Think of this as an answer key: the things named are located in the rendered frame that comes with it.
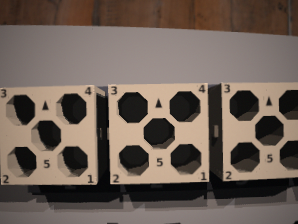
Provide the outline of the beige bucket adapter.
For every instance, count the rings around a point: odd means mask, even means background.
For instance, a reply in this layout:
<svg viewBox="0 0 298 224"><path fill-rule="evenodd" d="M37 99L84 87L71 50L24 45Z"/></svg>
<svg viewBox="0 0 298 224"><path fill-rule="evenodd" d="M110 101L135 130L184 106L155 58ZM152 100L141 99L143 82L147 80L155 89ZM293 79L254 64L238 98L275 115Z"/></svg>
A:
<svg viewBox="0 0 298 224"><path fill-rule="evenodd" d="M111 184L209 182L207 83L108 85L108 93Z"/></svg>
<svg viewBox="0 0 298 224"><path fill-rule="evenodd" d="M0 88L1 185L92 185L106 169L106 92Z"/></svg>
<svg viewBox="0 0 298 224"><path fill-rule="evenodd" d="M208 111L209 170L221 180L298 177L298 82L220 83Z"/></svg>

